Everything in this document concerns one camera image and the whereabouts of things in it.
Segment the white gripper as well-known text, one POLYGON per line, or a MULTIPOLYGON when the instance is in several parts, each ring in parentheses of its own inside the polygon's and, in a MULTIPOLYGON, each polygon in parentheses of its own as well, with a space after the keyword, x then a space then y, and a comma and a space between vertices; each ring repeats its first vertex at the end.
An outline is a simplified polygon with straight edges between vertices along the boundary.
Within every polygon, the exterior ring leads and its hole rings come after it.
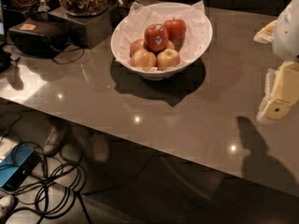
POLYGON ((291 2, 253 37, 261 44, 272 42, 272 50, 284 62, 277 70, 269 69, 265 77, 264 98, 257 121, 270 124, 284 118, 299 101, 299 0, 291 2))

